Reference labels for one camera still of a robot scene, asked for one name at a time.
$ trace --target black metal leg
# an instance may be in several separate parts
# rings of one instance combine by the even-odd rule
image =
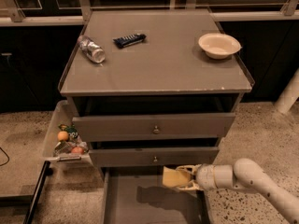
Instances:
[[[30,202],[30,206],[29,206],[29,209],[27,211],[27,214],[26,214],[26,217],[25,217],[25,220],[24,220],[23,224],[30,224],[32,222],[33,218],[34,218],[34,214],[35,214],[36,206],[37,206],[37,203],[38,203],[38,199],[39,199],[41,191],[44,187],[46,176],[49,174],[49,171],[50,171],[50,161],[45,161],[43,169],[42,169],[42,171],[39,175],[39,178],[38,178],[38,181],[37,181],[37,184],[36,184],[36,189],[35,189],[35,192],[32,196],[32,200]]]

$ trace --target bowl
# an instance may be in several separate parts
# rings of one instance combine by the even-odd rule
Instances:
[[[199,38],[198,45],[213,59],[225,59],[240,51],[240,43],[230,35],[206,34]]]

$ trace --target cabinet handle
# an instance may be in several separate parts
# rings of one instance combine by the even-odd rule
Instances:
[[[155,133],[155,134],[159,134],[160,133],[160,129],[159,129],[159,127],[156,125],[154,128],[153,128],[153,131],[152,131],[153,133]]]
[[[157,158],[157,156],[154,156],[154,157],[153,157],[153,162],[158,162],[158,158]]]

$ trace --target white robotic arm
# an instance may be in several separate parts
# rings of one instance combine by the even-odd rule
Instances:
[[[176,170],[164,167],[163,183],[169,188],[231,189],[258,192],[290,223],[299,224],[299,199],[279,187],[254,161],[238,160],[231,165],[187,165]]]

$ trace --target concrete floor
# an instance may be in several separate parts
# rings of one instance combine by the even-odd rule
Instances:
[[[42,168],[42,143],[52,112],[0,115],[0,147],[10,161],[0,166],[0,195],[32,194]],[[278,184],[299,196],[299,104],[287,115],[271,103],[240,104],[221,141],[216,164],[246,157],[258,162]],[[0,151],[0,164],[7,160]],[[51,165],[33,223],[99,223],[103,183],[92,166]],[[222,189],[207,193],[215,224],[288,223],[262,196]],[[25,207],[0,208],[0,223],[22,223]]]

